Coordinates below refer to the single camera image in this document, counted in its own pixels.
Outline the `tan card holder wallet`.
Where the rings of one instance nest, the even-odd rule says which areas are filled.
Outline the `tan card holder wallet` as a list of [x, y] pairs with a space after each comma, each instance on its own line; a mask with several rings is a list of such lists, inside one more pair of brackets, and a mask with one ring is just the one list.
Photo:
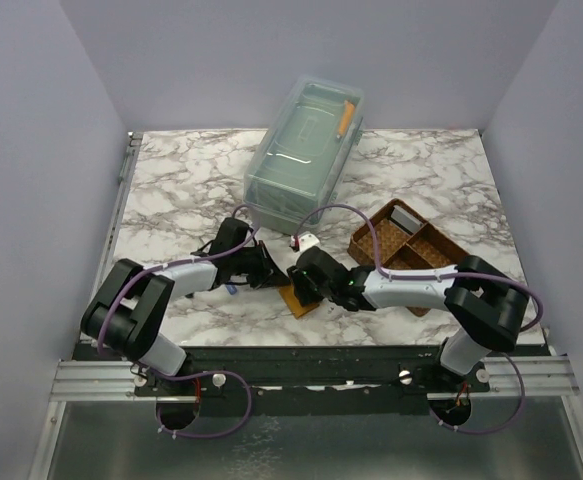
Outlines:
[[278, 293], [295, 319], [305, 316], [320, 306], [319, 302], [302, 305], [300, 300], [295, 296], [294, 289], [291, 285], [279, 287]]

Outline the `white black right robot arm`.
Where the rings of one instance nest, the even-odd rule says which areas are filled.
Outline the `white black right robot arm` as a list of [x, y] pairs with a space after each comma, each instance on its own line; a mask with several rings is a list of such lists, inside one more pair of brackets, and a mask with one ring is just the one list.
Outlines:
[[460, 330], [444, 342], [430, 370], [445, 392], [464, 384], [489, 353], [513, 351], [530, 300], [527, 287], [474, 255], [438, 269], [349, 269], [314, 246], [287, 274], [303, 306], [328, 300], [352, 312], [414, 307], [450, 313]]

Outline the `grey credit card stack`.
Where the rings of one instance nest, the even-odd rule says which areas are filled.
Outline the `grey credit card stack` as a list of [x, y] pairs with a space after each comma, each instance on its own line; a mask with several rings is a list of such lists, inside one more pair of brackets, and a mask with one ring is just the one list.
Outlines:
[[414, 235], [423, 224], [421, 220], [399, 205], [393, 207], [390, 221], [407, 235]]

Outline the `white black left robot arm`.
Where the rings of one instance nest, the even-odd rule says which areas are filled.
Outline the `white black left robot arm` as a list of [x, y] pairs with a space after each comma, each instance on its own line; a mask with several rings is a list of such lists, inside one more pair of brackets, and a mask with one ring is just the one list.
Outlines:
[[229, 285], [236, 277], [252, 289], [290, 284], [256, 229], [228, 217], [213, 240], [192, 255], [145, 267], [117, 261], [87, 306], [81, 332], [128, 360], [158, 371], [158, 382], [172, 395], [185, 393], [193, 380], [184, 349], [160, 333], [170, 301]]

